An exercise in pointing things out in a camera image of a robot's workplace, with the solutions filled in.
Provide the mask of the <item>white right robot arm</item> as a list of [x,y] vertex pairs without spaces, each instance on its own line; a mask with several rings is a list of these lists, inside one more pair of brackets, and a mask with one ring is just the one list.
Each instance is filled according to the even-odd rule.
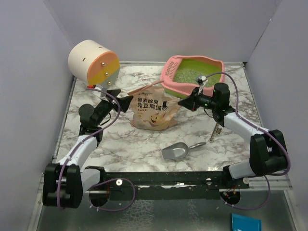
[[225,166],[221,183],[232,188],[240,178],[273,175],[290,167],[283,134],[279,130],[268,130],[239,115],[230,106],[229,86],[225,83],[214,85],[212,96],[200,93],[199,88],[180,100],[178,104],[190,111],[199,107],[212,111],[213,119],[222,127],[242,137],[250,144],[247,160]]

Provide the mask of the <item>metal ruler bag clip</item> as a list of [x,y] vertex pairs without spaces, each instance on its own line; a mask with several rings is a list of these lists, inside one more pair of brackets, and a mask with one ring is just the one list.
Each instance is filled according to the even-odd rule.
[[218,123],[215,124],[215,127],[213,129],[213,132],[211,134],[211,137],[209,139],[209,142],[213,142],[215,139],[216,135],[219,135],[222,131],[222,128],[220,127],[220,125]]

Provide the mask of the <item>cat litter paper bag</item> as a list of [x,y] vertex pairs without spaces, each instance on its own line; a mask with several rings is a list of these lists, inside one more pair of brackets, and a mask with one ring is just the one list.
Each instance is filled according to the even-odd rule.
[[133,96],[129,106],[133,111],[132,127],[162,131],[177,124],[174,116],[180,109],[180,100],[166,95],[161,83],[159,80],[128,93]]

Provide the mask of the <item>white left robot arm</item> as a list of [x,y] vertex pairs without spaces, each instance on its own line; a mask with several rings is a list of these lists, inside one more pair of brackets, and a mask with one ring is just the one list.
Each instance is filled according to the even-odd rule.
[[44,206],[58,208],[78,208],[84,192],[93,187],[101,190],[106,185],[103,169],[87,167],[81,170],[89,155],[103,140],[105,129],[115,123],[101,125],[103,119],[116,111],[116,116],[125,113],[133,96],[119,98],[120,89],[107,90],[97,106],[84,104],[79,108],[80,129],[73,148],[57,163],[48,164],[44,170],[42,201]]

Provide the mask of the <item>metal litter scoop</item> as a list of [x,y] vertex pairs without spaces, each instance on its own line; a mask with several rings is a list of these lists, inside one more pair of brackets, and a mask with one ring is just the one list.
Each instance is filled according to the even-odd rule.
[[175,143],[161,150],[164,160],[175,160],[185,158],[191,149],[206,145],[206,142],[200,142],[191,146],[183,142]]

